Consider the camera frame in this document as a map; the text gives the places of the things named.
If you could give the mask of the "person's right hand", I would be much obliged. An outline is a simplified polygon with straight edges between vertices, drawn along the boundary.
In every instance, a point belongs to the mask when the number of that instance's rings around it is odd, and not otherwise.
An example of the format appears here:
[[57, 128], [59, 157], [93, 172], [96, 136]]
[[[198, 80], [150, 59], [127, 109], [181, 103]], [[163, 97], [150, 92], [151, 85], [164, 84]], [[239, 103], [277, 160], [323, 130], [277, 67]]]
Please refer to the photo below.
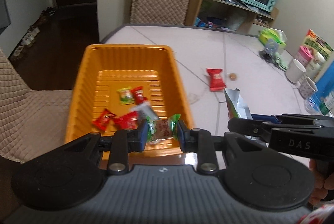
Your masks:
[[315, 177], [314, 190], [309, 198], [309, 202], [311, 205], [318, 206], [320, 205], [321, 200], [327, 197], [328, 192], [333, 190], [334, 174], [327, 177], [321, 175], [316, 168], [316, 161], [313, 159], [310, 159], [309, 161], [309, 168]]

